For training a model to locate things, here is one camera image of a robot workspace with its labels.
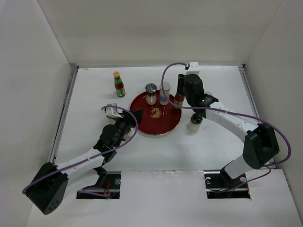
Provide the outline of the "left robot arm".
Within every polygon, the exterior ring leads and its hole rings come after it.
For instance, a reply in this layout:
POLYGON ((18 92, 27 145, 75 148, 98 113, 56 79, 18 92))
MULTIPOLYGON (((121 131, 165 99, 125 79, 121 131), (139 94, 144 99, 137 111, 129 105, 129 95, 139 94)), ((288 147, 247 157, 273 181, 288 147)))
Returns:
POLYGON ((69 183, 93 169, 102 169, 131 140, 126 135, 131 129, 138 130, 143 110, 127 110, 116 104, 101 108, 114 124, 107 124, 96 144, 69 161, 59 164, 47 162, 41 166, 32 182, 22 190, 45 215, 55 211, 65 197, 69 183))

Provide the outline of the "ketchup bottle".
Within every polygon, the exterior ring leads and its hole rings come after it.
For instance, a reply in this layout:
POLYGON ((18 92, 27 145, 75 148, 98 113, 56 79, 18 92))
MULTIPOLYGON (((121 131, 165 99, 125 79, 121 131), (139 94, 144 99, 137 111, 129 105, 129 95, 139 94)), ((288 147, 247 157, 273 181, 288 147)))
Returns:
POLYGON ((182 106, 183 102, 184 102, 184 98, 185 98, 184 95, 176 93, 175 98, 174 98, 174 104, 176 106, 182 106))
POLYGON ((120 77, 120 73, 118 71, 115 71, 113 73, 114 76, 114 83, 115 83, 115 89, 116 89, 116 94, 118 97, 124 97, 125 96, 125 88, 123 81, 120 77))

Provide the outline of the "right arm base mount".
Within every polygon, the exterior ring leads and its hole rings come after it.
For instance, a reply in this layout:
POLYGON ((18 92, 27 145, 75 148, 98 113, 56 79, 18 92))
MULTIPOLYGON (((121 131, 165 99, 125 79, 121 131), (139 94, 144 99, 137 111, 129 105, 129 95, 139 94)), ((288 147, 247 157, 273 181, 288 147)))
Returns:
POLYGON ((225 181, 219 171, 205 171, 204 178, 208 199, 250 199, 246 174, 225 181))

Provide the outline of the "tall pearl jar blue label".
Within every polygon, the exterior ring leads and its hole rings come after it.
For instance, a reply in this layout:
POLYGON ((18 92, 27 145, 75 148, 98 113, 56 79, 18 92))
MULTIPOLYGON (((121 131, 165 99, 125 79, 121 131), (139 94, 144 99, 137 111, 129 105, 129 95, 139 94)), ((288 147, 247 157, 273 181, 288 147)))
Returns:
POLYGON ((170 83, 164 81, 163 86, 160 84, 159 102, 161 105, 167 105, 169 103, 168 97, 170 96, 170 83))

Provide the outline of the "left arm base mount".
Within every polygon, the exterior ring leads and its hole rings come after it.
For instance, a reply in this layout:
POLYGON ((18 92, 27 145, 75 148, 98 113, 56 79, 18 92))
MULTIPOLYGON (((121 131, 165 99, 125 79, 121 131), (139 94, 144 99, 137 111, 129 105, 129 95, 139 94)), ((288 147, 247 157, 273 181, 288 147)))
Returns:
POLYGON ((121 172, 108 172, 103 167, 95 168, 98 179, 94 184, 81 189, 83 192, 77 192, 78 200, 116 200, 120 199, 121 172))

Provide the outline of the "silver-lid spice shaker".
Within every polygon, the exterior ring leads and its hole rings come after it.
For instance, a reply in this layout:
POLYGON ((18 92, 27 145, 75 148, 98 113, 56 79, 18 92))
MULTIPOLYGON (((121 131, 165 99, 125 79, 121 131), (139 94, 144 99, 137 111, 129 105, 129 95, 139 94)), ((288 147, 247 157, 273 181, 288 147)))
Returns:
POLYGON ((147 104, 154 105, 157 101, 157 98, 156 98, 157 86, 153 83, 149 83, 145 86, 145 90, 146 90, 147 104))

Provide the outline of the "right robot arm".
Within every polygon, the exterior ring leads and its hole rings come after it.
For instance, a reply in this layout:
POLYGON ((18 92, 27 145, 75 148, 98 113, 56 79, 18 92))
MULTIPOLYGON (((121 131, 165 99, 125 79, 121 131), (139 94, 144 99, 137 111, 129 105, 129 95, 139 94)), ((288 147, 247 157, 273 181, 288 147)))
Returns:
POLYGON ((234 186, 242 174, 260 169, 280 151, 274 129, 267 123, 233 115, 217 98, 206 94, 203 82, 196 74, 178 76, 177 92, 193 108, 192 124, 203 119, 211 120, 234 135, 244 144, 242 154, 220 170, 220 183, 234 186))

